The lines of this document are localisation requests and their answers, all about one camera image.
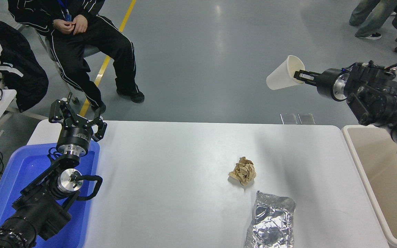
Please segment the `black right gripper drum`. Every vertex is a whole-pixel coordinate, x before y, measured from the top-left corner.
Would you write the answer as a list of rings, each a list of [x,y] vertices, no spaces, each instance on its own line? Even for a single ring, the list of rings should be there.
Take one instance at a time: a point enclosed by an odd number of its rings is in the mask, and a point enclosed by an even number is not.
[[[316,77],[316,87],[318,94],[335,101],[339,101],[333,92],[333,86],[340,76],[339,69],[326,69]]]

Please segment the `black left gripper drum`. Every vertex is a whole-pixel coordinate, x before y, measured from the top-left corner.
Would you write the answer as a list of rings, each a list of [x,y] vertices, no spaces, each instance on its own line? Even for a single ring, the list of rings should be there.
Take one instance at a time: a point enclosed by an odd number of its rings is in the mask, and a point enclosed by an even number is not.
[[[56,150],[60,153],[76,151],[86,153],[89,150],[90,140],[93,135],[91,128],[63,126],[57,141]]]

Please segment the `seated person's left hand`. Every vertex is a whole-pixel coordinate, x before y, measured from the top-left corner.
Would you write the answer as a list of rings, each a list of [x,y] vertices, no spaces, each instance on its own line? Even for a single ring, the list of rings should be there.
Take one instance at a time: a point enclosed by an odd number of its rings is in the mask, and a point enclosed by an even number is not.
[[[88,27],[88,20],[82,14],[77,15],[71,22],[73,26],[73,35],[84,33]]]

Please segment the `seated person's right hand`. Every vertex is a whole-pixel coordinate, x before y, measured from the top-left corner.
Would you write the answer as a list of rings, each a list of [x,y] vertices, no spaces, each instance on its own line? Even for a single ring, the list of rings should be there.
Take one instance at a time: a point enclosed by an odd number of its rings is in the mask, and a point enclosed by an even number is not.
[[[63,19],[54,19],[52,21],[54,29],[58,30],[63,34],[70,34],[74,30],[74,25],[72,22],[65,21]]]

